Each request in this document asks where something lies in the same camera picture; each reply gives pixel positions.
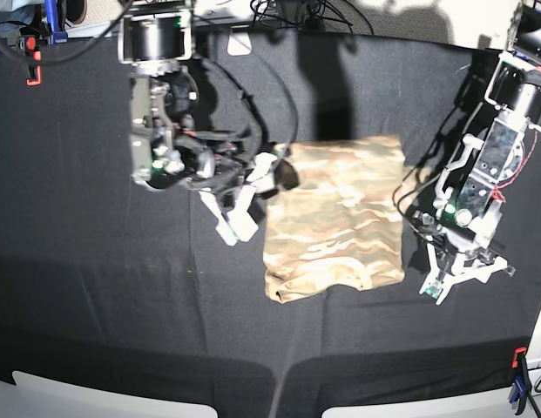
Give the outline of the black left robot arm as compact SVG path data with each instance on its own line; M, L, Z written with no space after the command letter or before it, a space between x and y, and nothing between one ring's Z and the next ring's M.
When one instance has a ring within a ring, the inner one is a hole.
M437 304L458 284L515 272L491 241L503 215L503 189L532 153L525 136L541 133L541 1L517 7L483 102L495 111L492 121L478 135L464 133L460 150L430 181L431 208L411 216L429 261L419 292Z

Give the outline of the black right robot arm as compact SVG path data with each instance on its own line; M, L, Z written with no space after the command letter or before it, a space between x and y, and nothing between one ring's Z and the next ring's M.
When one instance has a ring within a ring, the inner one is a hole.
M153 192L179 185L199 194L229 246L258 231L257 196L275 187L284 150L270 150L247 94L213 60L195 52L192 1L126 1L118 18L118 60L131 69L132 181ZM199 87L186 62L224 78L239 94L245 125L201 130Z

